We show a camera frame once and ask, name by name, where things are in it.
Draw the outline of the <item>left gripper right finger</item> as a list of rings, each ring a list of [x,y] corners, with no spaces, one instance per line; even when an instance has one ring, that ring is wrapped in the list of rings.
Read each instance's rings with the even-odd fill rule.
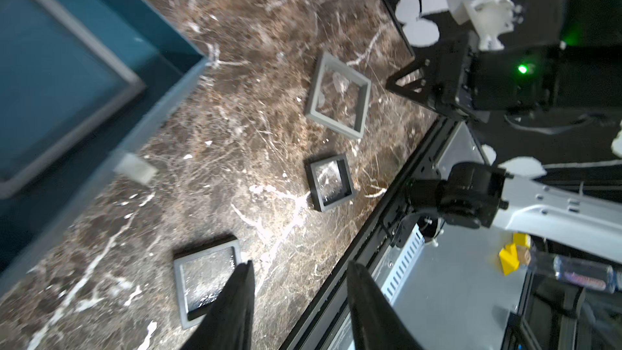
[[[347,270],[348,307],[355,349],[422,349],[369,274],[350,261]]]

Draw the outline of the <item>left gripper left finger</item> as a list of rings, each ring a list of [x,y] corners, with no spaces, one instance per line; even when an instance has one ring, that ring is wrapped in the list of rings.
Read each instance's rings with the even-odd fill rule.
[[[255,275],[251,261],[236,266],[183,349],[250,349],[254,325]]]

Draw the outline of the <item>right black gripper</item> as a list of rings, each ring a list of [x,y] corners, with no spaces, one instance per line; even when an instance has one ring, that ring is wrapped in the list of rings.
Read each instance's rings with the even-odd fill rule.
[[[486,122],[490,113],[476,110],[471,69],[479,37],[466,32],[420,48],[415,59],[386,81],[386,90],[456,121]]]

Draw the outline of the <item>teal drawer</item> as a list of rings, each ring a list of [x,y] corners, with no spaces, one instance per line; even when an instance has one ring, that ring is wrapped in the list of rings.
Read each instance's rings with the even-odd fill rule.
[[[145,0],[1,0],[1,290],[186,99],[207,57]]]

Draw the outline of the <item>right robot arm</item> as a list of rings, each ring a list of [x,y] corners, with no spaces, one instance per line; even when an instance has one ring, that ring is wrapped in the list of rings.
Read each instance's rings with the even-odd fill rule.
[[[422,48],[386,81],[401,97],[474,120],[498,160],[567,169],[620,168],[621,45],[550,41],[483,50],[473,32]]]

